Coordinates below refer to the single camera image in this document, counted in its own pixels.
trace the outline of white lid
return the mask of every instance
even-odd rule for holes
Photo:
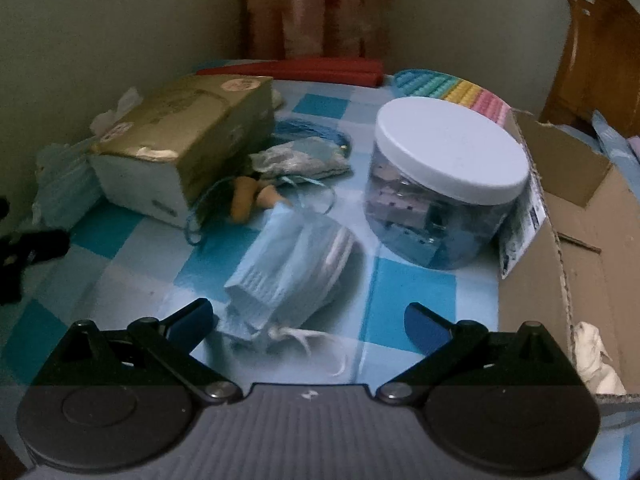
[[[376,142],[398,170],[462,202],[516,198],[529,176],[524,149],[498,124],[463,106],[403,97],[378,112]]]

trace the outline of plastic jar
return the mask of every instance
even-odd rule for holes
[[[528,177],[524,149],[493,121],[438,99],[395,99],[376,120],[367,221],[406,260],[455,269],[493,238]]]

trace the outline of plastic bag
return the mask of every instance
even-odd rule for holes
[[[96,137],[101,137],[109,131],[109,129],[126,114],[133,110],[142,102],[142,96],[135,87],[129,88],[118,101],[116,111],[108,110],[99,114],[91,122],[89,129]]]
[[[320,137],[292,140],[249,157],[253,170],[264,179],[284,175],[318,179],[351,169],[340,147]]]
[[[72,146],[52,144],[37,153],[35,226],[69,230],[100,200],[100,182],[86,156],[94,142],[90,137]]]

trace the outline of white wall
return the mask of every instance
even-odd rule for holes
[[[240,0],[0,0],[0,231],[35,192],[34,154],[89,134],[130,86],[142,92],[238,55]]]
[[[391,12],[388,72],[439,70],[542,111],[569,26],[566,0],[394,0]]]

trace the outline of tissue box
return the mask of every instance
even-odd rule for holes
[[[270,77],[187,76],[124,115],[92,146],[91,163],[110,202],[183,227],[200,194],[272,131]]]

